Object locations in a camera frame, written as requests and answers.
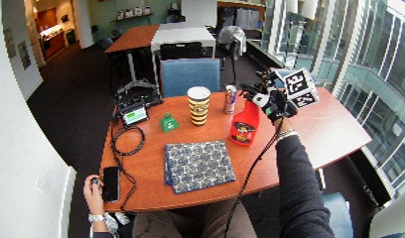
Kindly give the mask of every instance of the striped cup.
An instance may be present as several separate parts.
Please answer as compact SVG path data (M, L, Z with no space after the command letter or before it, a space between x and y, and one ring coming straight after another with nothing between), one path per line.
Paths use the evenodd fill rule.
M195 126L203 126L210 101L210 90L202 86L191 87L189 90L189 100L193 123Z

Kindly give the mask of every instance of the cord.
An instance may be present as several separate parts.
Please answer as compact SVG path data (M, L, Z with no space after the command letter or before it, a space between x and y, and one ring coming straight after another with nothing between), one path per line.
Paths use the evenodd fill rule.
M123 133L130 130L137 130L141 133L141 143L133 151L122 152L117 149L115 143L117 143L119 137L123 135ZM143 130L138 126L123 127L121 130L117 131L115 135L113 135L113 128L111 128L111 149L113 149L113 152L115 154L118 154L119 156L135 155L141 151L145 144L146 144L146 135L145 135Z
M126 170L123 169L123 156L135 155L141 151L141 149L142 149L142 147L143 147L143 145L146 143L146 135L145 135L143 130L138 126L131 126L131 127L127 127L127 128L123 127L122 129L119 129L117 131L115 134L113 132L113 129L114 129L114 126L113 126L113 123L111 123L111 150L113 150L114 162L115 162L115 164L118 166L119 171L122 171L122 173L125 174L127 180L133 183L133 187L129 190L126 198L125 198L125 201L123 201L123 203L121 205L121 210L122 210L122 212L133 214L135 217L138 217L141 219L145 219L147 221L149 225L147 225L146 229L143 230L143 232L138 236L135 236L135 238L141 238L150 231L150 228L151 228L151 218L147 215L142 214L142 213L137 213L137 212L133 212L133 211L129 211L129 210L125 209L126 203L127 203L129 199L131 198L131 196L133 196L133 194L135 193L135 190L137 190L137 180L126 172ZM127 132L129 130L138 130L139 131L141 137L142 137L142 141L141 141L138 147L133 151L125 153L125 152L121 152L117 149L115 143L117 143L117 140L119 139L119 137L123 135L123 133Z
M279 132L281 132L281 129L282 129L282 125L283 125L285 114L286 114L286 113L283 113L283 115L282 115L282 119L281 119L279 126L278 126L278 128L277 128L277 131L275 131L275 133L274 133L274 135L273 135L270 141L267 142L267 145L266 145L265 149L263 149L262 152L259 153L259 155L258 155L258 157L257 157L257 159L255 159L255 161L254 161L254 163L253 163L253 165L251 165L251 168L250 168L250 170L249 170L249 172L247 172L247 174L246 174L246 178L245 178L245 182L243 182L243 185L242 185L242 189L241 189L238 198L237 198L237 200L235 200L235 202L234 202L234 204L233 204L233 206L231 206L231 209L230 209L230 212L229 212L229 215L227 215L227 222L226 222L226 228L225 228L225 235L223 235L223 238L226 238L226 236L227 236L227 232L229 232L229 227L230 227L230 222L231 222L234 210L235 210L235 208L237 208L238 203L241 202L239 199L241 199L241 197L242 197L245 188L246 188L246 186L247 186L247 182L249 182L249 180L250 180L250 177L251 177L251 174L253 174L253 170L254 170L254 168L255 168L258 162L262 160L263 155L266 154L266 152L269 151L270 147L273 146L274 142L275 142L277 139L278 139L278 135L279 135Z

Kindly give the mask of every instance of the smartphone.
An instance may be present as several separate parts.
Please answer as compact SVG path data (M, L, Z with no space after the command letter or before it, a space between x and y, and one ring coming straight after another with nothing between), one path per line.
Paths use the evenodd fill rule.
M107 167L102 170L102 182L105 186L102 188L102 198L107 202L115 202L119 200L119 180L121 171L117 167Z

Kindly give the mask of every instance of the green toy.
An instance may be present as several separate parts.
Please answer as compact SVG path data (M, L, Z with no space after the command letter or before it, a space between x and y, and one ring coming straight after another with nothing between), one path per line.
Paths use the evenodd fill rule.
M161 126L165 132L170 132L179 127L178 121L169 112L166 112L165 118L161 120Z

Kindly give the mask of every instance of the orange table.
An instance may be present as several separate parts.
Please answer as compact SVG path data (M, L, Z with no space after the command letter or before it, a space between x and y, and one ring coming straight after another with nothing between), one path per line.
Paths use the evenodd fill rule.
M322 168L344 158L370 142L370 137L346 111L344 106L326 91L318 88L321 102L303 108L291 118L295 130L314 167ZM194 206L238 196L249 168L274 134L274 127L267 117L261 116L261 124L251 147L241 147L227 139L233 115L222 111L223 93L210 97L207 122L203 127L191 123L189 98L186 96L166 98L165 103L149 110L150 120L138 124L146 133L146 144L137 155L123 158L123 167L137 179L137 191L131 196L126 209L151 211ZM235 112L243 109L243 98L237 102ZM165 133L159 121L170 112L179 121L179 129ZM101 168L115 166L110 149L111 131L102 155ZM118 140L118 149L131 151L141 137L138 132L129 131ZM170 186L165 185L165 145L167 143L198 143L223 140L229 151L237 181L174 194ZM258 163L247 184L245 193L255 192L278 185L278 170L275 148L271 147L263 160ZM125 176L121 178L121 199L106 203L106 210L119 210L131 184Z
M159 27L161 25L149 25L131 28L105 51L107 54L126 51L131 79L137 85L139 81L135 76L134 58L130 50L151 46L151 41Z

